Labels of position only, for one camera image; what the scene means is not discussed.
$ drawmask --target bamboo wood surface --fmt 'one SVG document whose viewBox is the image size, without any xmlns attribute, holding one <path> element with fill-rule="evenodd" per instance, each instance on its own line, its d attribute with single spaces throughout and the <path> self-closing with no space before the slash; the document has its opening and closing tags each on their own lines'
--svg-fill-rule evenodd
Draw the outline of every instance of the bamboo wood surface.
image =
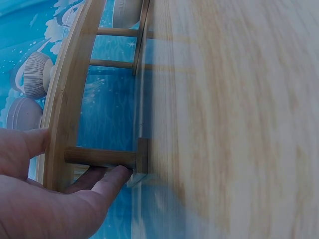
<svg viewBox="0 0 319 239">
<path fill-rule="evenodd" d="M 133 238 L 318 238 L 319 1 L 153 3 L 154 64 L 194 72 L 152 72 Z"/>
</svg>

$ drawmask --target curved wooden side panel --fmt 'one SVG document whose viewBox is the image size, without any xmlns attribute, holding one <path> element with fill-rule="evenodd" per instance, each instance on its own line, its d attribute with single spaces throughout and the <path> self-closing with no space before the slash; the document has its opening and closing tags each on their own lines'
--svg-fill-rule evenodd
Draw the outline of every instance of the curved wooden side panel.
<svg viewBox="0 0 319 239">
<path fill-rule="evenodd" d="M 132 238 L 319 238 L 319 1 L 151 2 Z"/>
<path fill-rule="evenodd" d="M 76 145 L 84 85 L 105 3 L 86 0 L 55 65 L 41 125 L 49 128 L 50 143 L 37 164 L 37 180 L 51 190 L 62 191 L 73 178 L 64 149 Z"/>
</svg>

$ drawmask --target wooden slat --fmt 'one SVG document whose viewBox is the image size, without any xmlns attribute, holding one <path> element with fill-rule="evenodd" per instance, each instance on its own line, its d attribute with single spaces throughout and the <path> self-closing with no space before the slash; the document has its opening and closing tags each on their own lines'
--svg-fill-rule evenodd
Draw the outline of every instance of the wooden slat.
<svg viewBox="0 0 319 239">
<path fill-rule="evenodd" d="M 51 133 L 43 171 L 43 185 L 51 190 L 62 191 L 73 178 L 72 167 L 64 162 L 64 149 L 76 144 L 84 85 L 105 2 L 87 0 L 79 10 L 50 82 L 42 127 Z"/>
<path fill-rule="evenodd" d="M 138 35 L 137 35 L 138 38 L 137 38 L 137 41 L 136 41 L 134 60 L 133 60 L 133 75 L 136 74 L 137 65 L 138 65 L 138 59 L 140 57 L 141 45 L 142 45 L 142 36 L 143 36 L 143 33 L 144 33 L 145 21 L 146 21 L 149 5 L 150 5 L 150 0 L 144 0 L 143 1 L 141 18 L 140 18 L 140 27 L 139 27 L 139 32 L 138 32 Z"/>
<path fill-rule="evenodd" d="M 125 61 L 109 61 L 109 60 L 98 60 L 91 59 L 91 66 L 105 66 L 105 67 L 116 67 L 116 68 L 132 68 L 133 64 Z"/>
<path fill-rule="evenodd" d="M 67 147 L 65 149 L 64 158 L 66 163 L 101 167 L 123 165 L 127 168 L 134 169 L 136 164 L 135 152 L 107 151 L 79 147 Z"/>
<path fill-rule="evenodd" d="M 99 27 L 97 35 L 137 37 L 138 31 L 134 29 Z"/>
</svg>

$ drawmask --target blue water painting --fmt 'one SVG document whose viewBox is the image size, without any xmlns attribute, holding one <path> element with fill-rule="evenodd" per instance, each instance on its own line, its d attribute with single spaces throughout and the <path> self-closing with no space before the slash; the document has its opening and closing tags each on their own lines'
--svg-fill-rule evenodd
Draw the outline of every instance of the blue water painting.
<svg viewBox="0 0 319 239">
<path fill-rule="evenodd" d="M 83 0 L 0 0 L 0 127 L 13 101 L 25 97 L 23 72 L 34 52 L 55 63 Z M 101 27 L 112 26 L 114 0 L 108 0 Z M 133 61 L 136 38 L 98 36 L 92 58 Z M 133 150 L 135 79 L 132 71 L 91 66 L 82 102 L 77 145 Z M 36 101 L 44 107 L 45 98 Z M 35 178 L 35 159 L 29 177 Z M 131 189 L 124 187 L 93 239 L 131 238 Z"/>
</svg>

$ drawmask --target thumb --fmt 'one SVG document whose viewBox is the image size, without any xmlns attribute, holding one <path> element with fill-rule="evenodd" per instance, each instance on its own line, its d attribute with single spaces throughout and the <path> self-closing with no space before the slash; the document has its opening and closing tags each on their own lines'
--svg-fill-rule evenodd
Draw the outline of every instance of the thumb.
<svg viewBox="0 0 319 239">
<path fill-rule="evenodd" d="M 39 128 L 19 133 L 24 139 L 29 152 L 29 158 L 33 158 L 44 153 L 49 139 L 49 130 L 47 128 Z"/>
</svg>

